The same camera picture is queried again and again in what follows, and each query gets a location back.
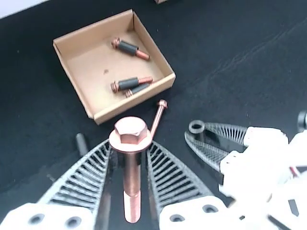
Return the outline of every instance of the black rubber sleeve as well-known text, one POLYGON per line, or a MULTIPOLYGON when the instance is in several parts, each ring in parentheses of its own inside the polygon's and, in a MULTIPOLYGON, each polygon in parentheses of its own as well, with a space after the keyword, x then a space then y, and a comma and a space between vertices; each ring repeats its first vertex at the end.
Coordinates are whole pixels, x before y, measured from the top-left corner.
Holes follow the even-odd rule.
POLYGON ((118 85, 119 85, 119 90, 127 90, 127 89, 137 87, 139 85, 139 80, 138 80, 138 78, 130 78, 130 79, 127 79, 127 80, 120 80, 118 82, 118 85))
POLYGON ((139 92, 139 91, 141 91, 141 90, 147 88, 149 85, 150 85, 149 83, 141 84, 141 85, 139 85, 139 86, 137 86, 137 87, 131 89, 131 92, 132 92, 132 94, 135 94, 135 93, 137 93, 137 92, 139 92))
POLYGON ((127 54, 130 54, 132 56, 136 55, 136 51, 139 49, 137 46, 134 46, 132 44, 129 44, 127 42, 124 41, 120 41, 119 45, 117 47, 120 51, 123 51, 127 54))

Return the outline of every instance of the screw hole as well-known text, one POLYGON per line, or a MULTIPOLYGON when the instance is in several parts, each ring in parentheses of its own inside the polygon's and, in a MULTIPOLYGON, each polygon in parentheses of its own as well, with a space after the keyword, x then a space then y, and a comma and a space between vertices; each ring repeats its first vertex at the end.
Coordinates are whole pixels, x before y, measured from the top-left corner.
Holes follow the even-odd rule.
POLYGON ((194 128, 194 129, 199 129, 199 128, 201 128, 201 125, 200 125, 200 124, 193 124, 193 125, 192 125, 192 128, 194 128))
POLYGON ((184 221, 184 217, 178 214, 172 215, 170 218, 171 222, 182 222, 184 221))
POLYGON ((36 225, 43 221, 45 215, 44 214, 37 214, 35 216, 32 216, 29 220, 29 224, 36 225))
POLYGON ((214 212, 218 212, 219 210, 217 209, 216 206, 213 206, 213 205, 204 205, 202 207, 202 210, 205 212, 205 213, 214 213, 214 212))
POLYGON ((69 229, 74 229, 74 228, 78 227, 80 224, 81 224, 81 218, 80 217, 71 217, 65 223, 65 225, 69 229))

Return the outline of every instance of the bolt thread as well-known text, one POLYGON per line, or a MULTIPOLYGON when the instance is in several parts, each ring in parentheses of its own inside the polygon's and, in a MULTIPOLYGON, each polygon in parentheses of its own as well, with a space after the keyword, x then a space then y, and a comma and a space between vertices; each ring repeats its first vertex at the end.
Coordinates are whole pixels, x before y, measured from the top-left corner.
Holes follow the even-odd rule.
POLYGON ((125 219, 129 223, 136 223, 141 217, 141 191, 134 196, 129 196, 124 191, 125 219))
POLYGON ((153 81, 153 78, 152 77, 139 78, 138 81, 139 84, 151 83, 153 81))

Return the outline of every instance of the hex bolt head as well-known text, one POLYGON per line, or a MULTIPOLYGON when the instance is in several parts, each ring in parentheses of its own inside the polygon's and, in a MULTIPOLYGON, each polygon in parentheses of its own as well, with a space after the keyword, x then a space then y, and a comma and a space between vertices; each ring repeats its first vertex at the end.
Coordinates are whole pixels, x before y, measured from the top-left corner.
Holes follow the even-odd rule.
POLYGON ((125 117, 115 123, 122 144, 139 144, 147 137, 147 125, 138 117, 125 117))

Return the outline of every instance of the mounting hole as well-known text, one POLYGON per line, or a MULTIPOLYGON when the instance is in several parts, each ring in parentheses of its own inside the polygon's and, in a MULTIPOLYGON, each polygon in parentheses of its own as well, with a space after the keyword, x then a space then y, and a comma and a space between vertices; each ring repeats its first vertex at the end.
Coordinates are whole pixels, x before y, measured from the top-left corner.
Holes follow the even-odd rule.
POLYGON ((36 225, 43 221, 45 215, 44 214, 36 214, 29 219, 29 224, 36 225))
POLYGON ((201 128, 201 125, 200 125, 200 124, 193 124, 193 125, 192 125, 192 128, 194 128, 194 129, 199 129, 199 128, 201 128))
POLYGON ((219 210, 217 209, 216 206, 213 206, 213 205, 204 205, 202 207, 202 210, 205 212, 205 213, 214 213, 214 212, 218 212, 219 210))
POLYGON ((189 124, 189 131, 192 134, 199 134, 204 132, 205 130, 205 123, 201 120, 194 120, 191 121, 189 124))
POLYGON ((78 227, 81 224, 81 218, 80 217, 71 217, 69 218, 65 225, 68 229, 74 229, 78 227))
POLYGON ((172 215, 170 218, 171 222, 182 222, 184 221, 184 217, 178 214, 172 215))

